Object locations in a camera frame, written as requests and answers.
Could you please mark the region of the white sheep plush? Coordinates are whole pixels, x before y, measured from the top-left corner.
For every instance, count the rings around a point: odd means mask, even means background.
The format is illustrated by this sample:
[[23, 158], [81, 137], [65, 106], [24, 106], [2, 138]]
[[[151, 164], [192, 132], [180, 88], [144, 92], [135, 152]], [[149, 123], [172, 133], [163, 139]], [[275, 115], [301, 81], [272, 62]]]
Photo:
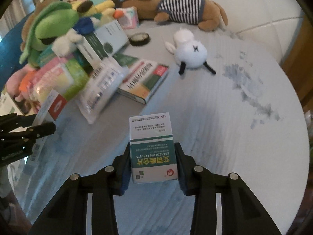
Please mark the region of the white sheep plush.
[[183, 75], [186, 69], [195, 70], [205, 66], [211, 74], [216, 71], [207, 63], [207, 49], [196, 40], [194, 34], [185, 28], [180, 28], [173, 35], [174, 44], [165, 41], [166, 50], [174, 56], [179, 65], [179, 75]]

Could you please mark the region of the brown teddy bear plush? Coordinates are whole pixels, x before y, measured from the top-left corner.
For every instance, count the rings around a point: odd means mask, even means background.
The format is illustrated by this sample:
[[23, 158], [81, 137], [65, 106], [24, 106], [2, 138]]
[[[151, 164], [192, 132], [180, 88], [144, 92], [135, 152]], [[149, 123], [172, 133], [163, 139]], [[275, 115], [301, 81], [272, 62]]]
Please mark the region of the brown teddy bear plush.
[[49, 4], [54, 3], [54, 2], [59, 2], [60, 0], [35, 0], [35, 10], [34, 12], [28, 17], [28, 19], [26, 20], [23, 29], [22, 29], [22, 33], [21, 33], [21, 37], [22, 37], [22, 43], [20, 45], [20, 49], [21, 51], [24, 50], [25, 45], [26, 45], [26, 41], [27, 41], [27, 36], [29, 33], [29, 30], [31, 28], [32, 22], [34, 21], [34, 19], [36, 18], [36, 16], [45, 8], [47, 7]]

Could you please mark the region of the green frog plush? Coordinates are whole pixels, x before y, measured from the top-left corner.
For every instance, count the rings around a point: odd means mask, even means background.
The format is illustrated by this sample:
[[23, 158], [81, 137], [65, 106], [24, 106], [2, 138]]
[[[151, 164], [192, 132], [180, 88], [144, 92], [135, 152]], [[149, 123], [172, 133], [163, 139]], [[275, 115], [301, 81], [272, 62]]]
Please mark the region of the green frog plush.
[[59, 1], [45, 7], [32, 22], [19, 63], [36, 66], [40, 53], [63, 36], [79, 20], [77, 10], [69, 2]]

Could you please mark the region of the striped shirt dog plush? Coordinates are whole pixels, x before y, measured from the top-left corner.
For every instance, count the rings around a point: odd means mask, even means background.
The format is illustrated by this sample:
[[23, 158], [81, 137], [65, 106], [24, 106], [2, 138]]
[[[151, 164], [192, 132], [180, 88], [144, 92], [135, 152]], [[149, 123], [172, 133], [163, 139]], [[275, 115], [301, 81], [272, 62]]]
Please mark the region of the striped shirt dog plush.
[[228, 25], [224, 8], [211, 0], [118, 0], [120, 8], [134, 7], [140, 20], [157, 24], [168, 21], [197, 25], [203, 31], [215, 30], [221, 22]]

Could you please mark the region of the black tape roll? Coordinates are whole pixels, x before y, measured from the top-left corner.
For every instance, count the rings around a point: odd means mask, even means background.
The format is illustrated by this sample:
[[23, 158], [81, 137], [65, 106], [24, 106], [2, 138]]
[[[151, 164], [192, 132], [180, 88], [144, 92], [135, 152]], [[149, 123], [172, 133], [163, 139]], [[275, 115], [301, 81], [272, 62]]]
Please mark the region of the black tape roll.
[[145, 32], [132, 34], [128, 39], [130, 44], [135, 47], [144, 46], [150, 42], [150, 36]]

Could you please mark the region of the green white tablet box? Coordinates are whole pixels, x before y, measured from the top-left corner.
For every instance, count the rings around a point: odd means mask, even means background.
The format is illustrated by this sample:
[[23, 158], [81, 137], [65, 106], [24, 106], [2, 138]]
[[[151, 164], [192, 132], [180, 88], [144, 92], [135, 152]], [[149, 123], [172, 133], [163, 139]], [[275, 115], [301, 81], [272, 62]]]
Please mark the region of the green white tablet box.
[[134, 183], [178, 179], [168, 112], [129, 118], [130, 161]]

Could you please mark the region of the small white plush toy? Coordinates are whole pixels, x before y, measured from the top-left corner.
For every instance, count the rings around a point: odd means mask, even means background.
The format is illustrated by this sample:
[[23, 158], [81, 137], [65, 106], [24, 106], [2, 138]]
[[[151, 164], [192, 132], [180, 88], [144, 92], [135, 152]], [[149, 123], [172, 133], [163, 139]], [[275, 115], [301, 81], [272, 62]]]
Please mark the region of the small white plush toy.
[[52, 44], [51, 50], [58, 57], [66, 57], [77, 50], [77, 43], [83, 39], [81, 34], [78, 34], [73, 28], [69, 29], [63, 36], [58, 37]]

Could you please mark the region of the blue plastic storage crate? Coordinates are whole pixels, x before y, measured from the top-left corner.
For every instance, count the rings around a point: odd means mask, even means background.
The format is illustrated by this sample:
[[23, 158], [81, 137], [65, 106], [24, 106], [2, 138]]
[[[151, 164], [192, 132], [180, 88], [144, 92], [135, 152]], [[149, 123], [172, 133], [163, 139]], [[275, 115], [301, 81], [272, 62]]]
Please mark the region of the blue plastic storage crate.
[[23, 64], [19, 63], [19, 58], [22, 54], [20, 50], [20, 45], [22, 43], [21, 32], [25, 22], [28, 17], [31, 15], [28, 14], [24, 17], [14, 28], [12, 28], [6, 36], [3, 38], [0, 44], [1, 56], [0, 56], [0, 86], [1, 90], [5, 86], [5, 83], [10, 78], [10, 76], [23, 68], [27, 63], [26, 61]]

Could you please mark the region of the white blue wet wipes pack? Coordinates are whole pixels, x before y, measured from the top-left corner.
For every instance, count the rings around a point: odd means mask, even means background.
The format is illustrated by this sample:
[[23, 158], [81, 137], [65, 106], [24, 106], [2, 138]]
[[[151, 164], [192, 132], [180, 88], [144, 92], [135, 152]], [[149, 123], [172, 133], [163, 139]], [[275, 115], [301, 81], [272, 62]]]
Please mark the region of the white blue wet wipes pack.
[[76, 102], [89, 124], [96, 121], [129, 72], [127, 66], [119, 65], [112, 57], [103, 59], [98, 68], [93, 70]]

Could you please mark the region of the green red book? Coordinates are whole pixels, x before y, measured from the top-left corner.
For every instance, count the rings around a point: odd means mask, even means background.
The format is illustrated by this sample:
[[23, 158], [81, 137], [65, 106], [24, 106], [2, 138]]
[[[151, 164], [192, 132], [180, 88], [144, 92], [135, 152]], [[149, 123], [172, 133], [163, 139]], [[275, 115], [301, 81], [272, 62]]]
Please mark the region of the green red book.
[[167, 77], [169, 67], [161, 63], [117, 53], [114, 59], [129, 73], [117, 89], [123, 96], [146, 105]]

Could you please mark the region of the orange plush toy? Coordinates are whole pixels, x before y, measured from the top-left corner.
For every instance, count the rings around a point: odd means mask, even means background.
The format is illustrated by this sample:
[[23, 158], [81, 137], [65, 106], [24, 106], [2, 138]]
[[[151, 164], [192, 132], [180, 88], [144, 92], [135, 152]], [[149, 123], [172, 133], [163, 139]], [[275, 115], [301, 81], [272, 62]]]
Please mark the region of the orange plush toy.
[[20, 86], [19, 86], [19, 95], [15, 97], [16, 102], [21, 102], [23, 100], [31, 100], [29, 97], [29, 86], [30, 82], [32, 81], [33, 77], [37, 71], [32, 70], [30, 72], [27, 72], [27, 74], [22, 79]]

